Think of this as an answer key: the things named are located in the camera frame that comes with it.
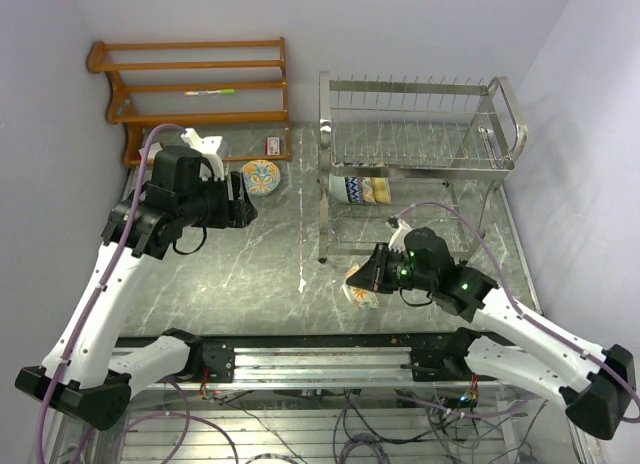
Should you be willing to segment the yellow sun blue bowl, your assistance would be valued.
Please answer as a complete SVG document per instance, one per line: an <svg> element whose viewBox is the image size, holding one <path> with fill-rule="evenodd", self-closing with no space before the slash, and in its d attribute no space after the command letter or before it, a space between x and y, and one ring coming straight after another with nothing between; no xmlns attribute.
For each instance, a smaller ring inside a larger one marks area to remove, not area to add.
<svg viewBox="0 0 640 464"><path fill-rule="evenodd" d="M376 202L378 204L390 205L392 198L388 178L376 176L371 178L371 182Z"/></svg>

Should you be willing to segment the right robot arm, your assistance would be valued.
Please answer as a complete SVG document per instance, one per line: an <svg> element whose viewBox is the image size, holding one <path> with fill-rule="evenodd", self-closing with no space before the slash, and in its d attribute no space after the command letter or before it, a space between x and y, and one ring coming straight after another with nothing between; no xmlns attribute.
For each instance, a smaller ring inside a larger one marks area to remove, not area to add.
<svg viewBox="0 0 640 464"><path fill-rule="evenodd" d="M469 323L440 357L442 371L495 378L564 410L579 429L610 440L636 396L633 355L580 338L522 305L481 271L455 263L446 242L429 228L399 227L375 246L346 280L369 292L419 290Z"/></svg>

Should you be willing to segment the orange leaf pattern bowl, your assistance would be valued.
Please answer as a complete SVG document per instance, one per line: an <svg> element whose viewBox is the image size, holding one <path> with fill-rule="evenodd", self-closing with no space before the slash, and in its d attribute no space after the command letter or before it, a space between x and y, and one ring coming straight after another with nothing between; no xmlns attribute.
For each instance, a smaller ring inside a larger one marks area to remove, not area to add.
<svg viewBox="0 0 640 464"><path fill-rule="evenodd" d="M341 289L347 301L359 309L372 310L379 307L379 300L373 292L350 286L346 281L343 282Z"/></svg>

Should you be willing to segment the red pattern blue zigzag bowl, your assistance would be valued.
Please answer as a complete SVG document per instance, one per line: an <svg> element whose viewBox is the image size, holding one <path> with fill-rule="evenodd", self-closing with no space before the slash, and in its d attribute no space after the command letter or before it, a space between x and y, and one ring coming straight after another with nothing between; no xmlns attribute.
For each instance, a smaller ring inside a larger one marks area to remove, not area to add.
<svg viewBox="0 0 640 464"><path fill-rule="evenodd" d="M356 176L347 176L344 180L348 202L351 204L362 204L364 200L360 179Z"/></svg>

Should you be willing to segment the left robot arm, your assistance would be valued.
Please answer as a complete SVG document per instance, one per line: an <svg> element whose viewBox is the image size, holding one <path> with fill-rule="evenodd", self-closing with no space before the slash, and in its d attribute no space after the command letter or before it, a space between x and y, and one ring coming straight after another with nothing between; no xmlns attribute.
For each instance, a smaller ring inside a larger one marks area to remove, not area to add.
<svg viewBox="0 0 640 464"><path fill-rule="evenodd" d="M71 321L41 364L22 368L18 390L105 431L130 400L168 376L192 381L210 369L203 340L168 329L126 357L112 352L137 290L187 227L244 228L258 215L242 174L215 170L211 158L168 146L154 158L144 198L109 214L96 265Z"/></svg>

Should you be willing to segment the blue orange floral bowl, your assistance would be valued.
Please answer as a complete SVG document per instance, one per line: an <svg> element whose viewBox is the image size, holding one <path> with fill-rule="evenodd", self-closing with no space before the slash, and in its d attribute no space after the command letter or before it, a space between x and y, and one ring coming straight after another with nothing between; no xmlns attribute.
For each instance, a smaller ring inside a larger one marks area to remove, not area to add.
<svg viewBox="0 0 640 464"><path fill-rule="evenodd" d="M251 195L266 196L280 184L281 172L276 164L268 160L253 160L241 168L247 191Z"/></svg>

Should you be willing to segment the teal dotted grey bowl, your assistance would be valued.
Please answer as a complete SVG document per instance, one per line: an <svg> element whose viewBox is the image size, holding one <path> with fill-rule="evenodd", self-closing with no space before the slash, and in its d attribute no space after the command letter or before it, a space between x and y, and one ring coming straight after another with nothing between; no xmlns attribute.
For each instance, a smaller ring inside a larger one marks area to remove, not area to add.
<svg viewBox="0 0 640 464"><path fill-rule="evenodd" d="M329 192L339 203L348 204L349 197L346 188L345 178L342 176L329 175Z"/></svg>

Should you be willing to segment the orange flower green bowl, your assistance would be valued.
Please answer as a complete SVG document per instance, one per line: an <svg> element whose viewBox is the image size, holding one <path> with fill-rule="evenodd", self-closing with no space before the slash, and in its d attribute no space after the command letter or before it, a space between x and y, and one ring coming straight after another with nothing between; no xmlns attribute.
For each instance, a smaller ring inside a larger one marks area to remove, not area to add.
<svg viewBox="0 0 640 464"><path fill-rule="evenodd" d="M375 192L373 189L372 181L369 177L362 177L360 179L360 187L362 193L362 199L364 203L375 204Z"/></svg>

